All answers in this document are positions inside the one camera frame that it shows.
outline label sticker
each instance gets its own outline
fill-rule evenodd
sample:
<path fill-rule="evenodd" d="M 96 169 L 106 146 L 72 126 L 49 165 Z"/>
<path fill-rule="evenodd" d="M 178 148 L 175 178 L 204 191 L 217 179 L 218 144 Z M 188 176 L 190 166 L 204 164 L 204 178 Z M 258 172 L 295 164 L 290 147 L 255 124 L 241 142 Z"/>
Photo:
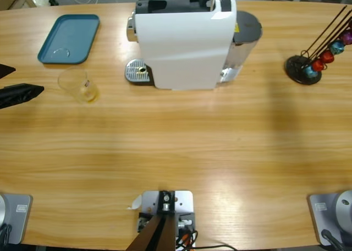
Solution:
<path fill-rule="evenodd" d="M 26 213 L 28 205 L 18 204 L 16 208 L 16 213 Z"/>
<path fill-rule="evenodd" d="M 240 32 L 240 27 L 238 26 L 238 24 L 236 23 L 235 26 L 235 33 L 239 33 Z"/>
<path fill-rule="evenodd" d="M 325 203 L 316 203 L 315 204 L 315 209 L 317 211 L 326 211 L 327 210 L 326 204 Z"/>

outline yellow label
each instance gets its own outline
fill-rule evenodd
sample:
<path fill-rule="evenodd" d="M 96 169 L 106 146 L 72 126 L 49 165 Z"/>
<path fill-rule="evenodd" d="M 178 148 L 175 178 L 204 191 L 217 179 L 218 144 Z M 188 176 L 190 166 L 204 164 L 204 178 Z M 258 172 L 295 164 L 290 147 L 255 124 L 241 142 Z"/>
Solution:
<path fill-rule="evenodd" d="M 236 23 L 236 26 L 235 26 L 235 32 L 236 32 L 236 33 L 239 33 L 239 32 L 240 32 L 240 27 L 238 26 L 237 23 Z"/>

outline metal grate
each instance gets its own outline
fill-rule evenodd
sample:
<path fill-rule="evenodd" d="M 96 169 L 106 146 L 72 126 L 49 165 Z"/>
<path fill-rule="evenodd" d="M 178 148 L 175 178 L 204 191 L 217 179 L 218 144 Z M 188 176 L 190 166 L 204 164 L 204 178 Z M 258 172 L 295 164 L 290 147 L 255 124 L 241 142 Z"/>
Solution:
<path fill-rule="evenodd" d="M 131 60 L 126 65 L 125 76 L 131 83 L 150 82 L 147 66 L 142 59 Z"/>

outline clear glass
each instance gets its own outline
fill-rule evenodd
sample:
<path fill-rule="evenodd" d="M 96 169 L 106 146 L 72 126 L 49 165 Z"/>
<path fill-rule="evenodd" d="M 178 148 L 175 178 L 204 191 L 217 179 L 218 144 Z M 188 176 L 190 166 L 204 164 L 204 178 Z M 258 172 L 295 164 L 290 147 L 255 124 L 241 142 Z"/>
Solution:
<path fill-rule="evenodd" d="M 58 84 L 79 102 L 91 103 L 98 98 L 97 86 L 80 67 L 71 67 L 63 71 L 59 75 Z"/>

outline wooden table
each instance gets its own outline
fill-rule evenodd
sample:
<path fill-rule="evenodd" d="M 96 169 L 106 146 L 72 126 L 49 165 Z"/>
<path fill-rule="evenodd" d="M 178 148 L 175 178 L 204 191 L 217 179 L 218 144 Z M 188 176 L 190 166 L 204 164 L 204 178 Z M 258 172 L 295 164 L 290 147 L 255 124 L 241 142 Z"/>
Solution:
<path fill-rule="evenodd" d="M 145 190 L 194 193 L 198 245 L 239 249 L 317 244 L 307 204 L 313 193 L 352 187 L 352 48 L 321 82 L 290 80 L 284 61 L 307 48 L 341 5 L 239 2 L 263 37 L 239 77 L 213 91 L 128 84 L 140 57 L 125 35 L 133 4 L 75 5 L 0 13 L 0 80 L 45 86 L 36 99 L 0 110 L 0 190 L 34 198 L 24 243 L 125 249 L 137 235 Z M 37 60 L 55 20 L 100 17 L 88 60 L 96 103 L 81 105 L 57 85 L 69 65 Z"/>

